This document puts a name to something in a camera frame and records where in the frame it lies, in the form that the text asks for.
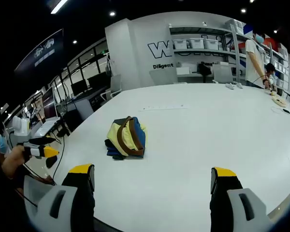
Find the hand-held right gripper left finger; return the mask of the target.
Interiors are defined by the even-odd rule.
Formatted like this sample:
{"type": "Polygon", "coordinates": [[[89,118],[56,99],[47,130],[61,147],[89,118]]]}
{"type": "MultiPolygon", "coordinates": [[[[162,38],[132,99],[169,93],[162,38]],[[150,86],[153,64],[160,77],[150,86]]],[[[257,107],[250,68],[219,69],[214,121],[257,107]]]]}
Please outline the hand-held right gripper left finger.
{"type": "Polygon", "coordinates": [[[37,232],[93,232],[94,165],[72,168],[62,184],[24,178],[25,208],[37,232]]]}

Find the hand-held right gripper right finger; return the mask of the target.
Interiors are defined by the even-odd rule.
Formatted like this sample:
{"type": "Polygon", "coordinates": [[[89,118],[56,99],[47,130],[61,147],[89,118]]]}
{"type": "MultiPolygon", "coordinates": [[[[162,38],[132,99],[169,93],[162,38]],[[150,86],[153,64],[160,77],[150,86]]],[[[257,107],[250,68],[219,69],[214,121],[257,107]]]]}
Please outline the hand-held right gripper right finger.
{"type": "Polygon", "coordinates": [[[273,226],[260,198],[233,171],[219,167],[211,169],[210,216],[212,232],[267,232],[273,226]]]}

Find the person's left hand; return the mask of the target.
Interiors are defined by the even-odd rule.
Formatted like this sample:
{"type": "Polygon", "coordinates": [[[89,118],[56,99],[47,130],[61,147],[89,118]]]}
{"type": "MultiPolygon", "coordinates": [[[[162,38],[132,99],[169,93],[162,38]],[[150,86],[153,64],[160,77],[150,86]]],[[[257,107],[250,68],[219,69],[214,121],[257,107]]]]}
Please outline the person's left hand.
{"type": "Polygon", "coordinates": [[[15,146],[1,164],[3,173],[9,179],[12,179],[17,168],[26,163],[30,158],[31,155],[25,152],[25,147],[23,145],[15,146]]]}

